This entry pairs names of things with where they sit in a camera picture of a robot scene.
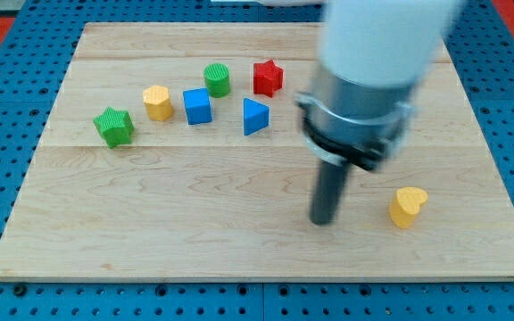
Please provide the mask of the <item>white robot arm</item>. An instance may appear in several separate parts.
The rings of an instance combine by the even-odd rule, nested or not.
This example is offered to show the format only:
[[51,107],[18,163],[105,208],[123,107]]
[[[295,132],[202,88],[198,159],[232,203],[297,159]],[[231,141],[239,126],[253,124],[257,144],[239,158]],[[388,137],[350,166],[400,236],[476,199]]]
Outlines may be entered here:
[[311,91],[296,97],[307,146],[337,169],[373,170],[404,143],[410,96],[460,0],[333,0],[326,4]]

